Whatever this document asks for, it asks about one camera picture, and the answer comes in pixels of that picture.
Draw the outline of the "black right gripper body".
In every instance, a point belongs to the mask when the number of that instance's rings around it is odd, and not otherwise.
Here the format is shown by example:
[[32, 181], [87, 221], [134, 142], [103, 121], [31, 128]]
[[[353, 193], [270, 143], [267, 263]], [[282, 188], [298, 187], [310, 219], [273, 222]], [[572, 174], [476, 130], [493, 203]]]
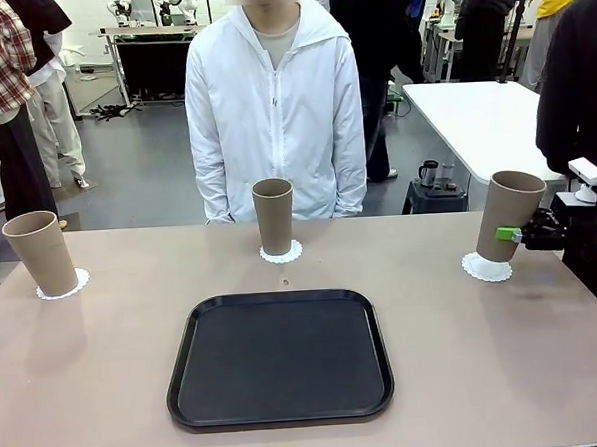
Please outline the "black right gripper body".
[[551, 209], [538, 208], [521, 229], [521, 243], [528, 250], [563, 250], [568, 239], [568, 226], [562, 224]]

